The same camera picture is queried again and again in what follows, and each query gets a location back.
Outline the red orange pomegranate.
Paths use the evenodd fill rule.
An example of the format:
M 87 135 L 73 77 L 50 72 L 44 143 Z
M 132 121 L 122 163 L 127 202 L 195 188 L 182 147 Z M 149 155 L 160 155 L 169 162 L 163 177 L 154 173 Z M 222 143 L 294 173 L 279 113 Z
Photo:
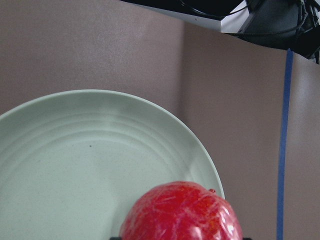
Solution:
M 214 189 L 190 181 L 156 186 L 129 210 L 123 240 L 241 240 L 243 231 L 231 205 Z

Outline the mint green plate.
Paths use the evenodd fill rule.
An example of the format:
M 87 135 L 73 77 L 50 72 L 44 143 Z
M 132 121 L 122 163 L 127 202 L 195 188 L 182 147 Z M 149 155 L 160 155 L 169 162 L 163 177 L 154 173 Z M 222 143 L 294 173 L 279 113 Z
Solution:
M 224 195 L 194 133 L 140 97 L 65 91 L 0 117 L 3 240 L 107 240 L 140 196 L 173 181 Z

